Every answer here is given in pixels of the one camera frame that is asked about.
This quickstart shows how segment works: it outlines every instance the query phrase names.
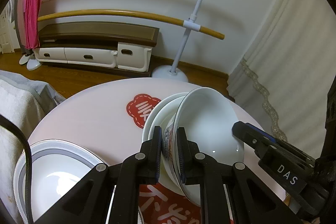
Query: silver screw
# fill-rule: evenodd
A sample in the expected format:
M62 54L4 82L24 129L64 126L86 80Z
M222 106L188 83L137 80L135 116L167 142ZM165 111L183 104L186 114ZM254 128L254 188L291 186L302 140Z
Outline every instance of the silver screw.
M98 172L104 171L105 169L106 169L106 165L105 165L105 164L98 164L98 165L96 166L96 170L97 170Z
M205 155L203 153L197 153L195 155L195 158L198 160L204 160L205 159Z
M243 164L242 162L236 162L235 167L238 170L244 170L245 169L245 164Z
M137 153L136 155L135 155L135 158L137 159L137 160L142 160L142 159L144 159L146 157L146 155L144 154L144 153Z

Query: white bar connector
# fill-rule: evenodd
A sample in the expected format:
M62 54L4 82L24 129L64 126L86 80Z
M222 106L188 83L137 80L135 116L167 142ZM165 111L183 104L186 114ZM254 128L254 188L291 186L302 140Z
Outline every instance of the white bar connector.
M198 25L198 24L196 24L196 23L194 23L194 22L187 21L187 20L185 20L185 21L183 22L183 27L184 27L184 28L187 28L187 29L194 30L194 31L196 31L196 32L199 32L199 31L200 31L200 28L201 28L200 25Z

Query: drawer handle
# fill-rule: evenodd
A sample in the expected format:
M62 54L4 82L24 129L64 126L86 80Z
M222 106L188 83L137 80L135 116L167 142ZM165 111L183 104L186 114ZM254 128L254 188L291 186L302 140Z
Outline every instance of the drawer handle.
M133 55L131 50L121 50L122 54Z

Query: white metal pole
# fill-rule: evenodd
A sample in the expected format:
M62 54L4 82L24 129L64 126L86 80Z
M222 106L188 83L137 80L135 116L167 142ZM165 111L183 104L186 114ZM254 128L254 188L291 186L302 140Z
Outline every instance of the white metal pole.
M196 21L197 12L198 12L198 10L201 6L201 3L202 3L202 0L197 0L194 11L189 17L190 22L194 23ZM174 59L174 62L173 62L173 65L172 65L171 69L169 70L171 73L176 73L177 64L179 63L180 58L182 56L182 52L184 50L184 47L187 44L190 32L191 32L191 29L188 29L188 28L186 28L185 31L184 31L180 48L178 49L177 54L176 54L175 59Z

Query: white tabletop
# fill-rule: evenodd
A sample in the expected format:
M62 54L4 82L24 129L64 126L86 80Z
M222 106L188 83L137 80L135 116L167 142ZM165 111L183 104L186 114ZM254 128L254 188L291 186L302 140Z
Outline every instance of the white tabletop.
M109 165L118 164L139 152L141 147L144 120L138 119L144 117L135 119L127 112L127 105L134 102L137 95L147 94L149 100L155 102L155 98L163 100L197 87L156 78L124 79L97 85L73 95L48 113L28 142L31 145L46 139L66 140L97 154ZM262 129L241 107L233 102L231 105L238 120ZM258 160L254 150L245 145L244 163L283 200L285 191L258 166Z

